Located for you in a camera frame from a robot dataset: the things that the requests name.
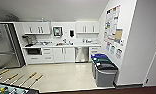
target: stainless steel dishwasher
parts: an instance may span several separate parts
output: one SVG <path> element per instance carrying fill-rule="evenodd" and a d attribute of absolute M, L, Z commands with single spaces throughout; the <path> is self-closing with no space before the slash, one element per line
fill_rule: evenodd
<path fill-rule="evenodd" d="M 86 63 L 89 61 L 89 47 L 75 47 L 75 62 Z"/>

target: black trash can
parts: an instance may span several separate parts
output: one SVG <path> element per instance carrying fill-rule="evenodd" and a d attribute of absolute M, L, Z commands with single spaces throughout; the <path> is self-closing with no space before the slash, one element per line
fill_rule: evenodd
<path fill-rule="evenodd" d="M 114 63 L 96 63 L 97 87 L 113 87 L 117 71 L 118 68 Z"/>
<path fill-rule="evenodd" d="M 93 77 L 94 79 L 96 79 L 96 63 L 112 63 L 111 60 L 109 60 L 109 58 L 93 58 L 92 59 L 92 73 L 93 73 Z"/>

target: tile floor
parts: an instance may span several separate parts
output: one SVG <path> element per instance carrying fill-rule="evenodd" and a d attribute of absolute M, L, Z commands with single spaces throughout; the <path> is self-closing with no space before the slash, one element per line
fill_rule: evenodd
<path fill-rule="evenodd" d="M 28 65 L 23 68 L 10 69 L 9 72 L 2 75 L 3 79 L 0 80 L 0 82 L 16 73 L 19 74 L 18 77 L 25 74 L 22 79 L 14 84 L 19 85 L 34 72 L 37 72 L 37 74 L 33 78 L 29 79 L 23 87 L 29 86 L 36 78 L 43 75 L 43 77 L 31 87 L 39 90 L 40 93 L 103 89 L 97 87 L 95 84 L 91 71 L 91 63 Z M 11 83 L 18 77 L 8 81 L 7 83 Z"/>

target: microwave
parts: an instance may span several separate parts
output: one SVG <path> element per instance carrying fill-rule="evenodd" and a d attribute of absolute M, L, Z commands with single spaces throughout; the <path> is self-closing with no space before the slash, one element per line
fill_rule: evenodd
<path fill-rule="evenodd" d="M 42 55 L 41 48 L 27 48 L 28 55 Z"/>

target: stainless steel refrigerator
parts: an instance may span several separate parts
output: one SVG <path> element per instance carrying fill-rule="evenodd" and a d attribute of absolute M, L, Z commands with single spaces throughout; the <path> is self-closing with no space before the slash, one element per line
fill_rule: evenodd
<path fill-rule="evenodd" d="M 0 24 L 0 67 L 18 68 L 24 65 L 13 23 Z"/>

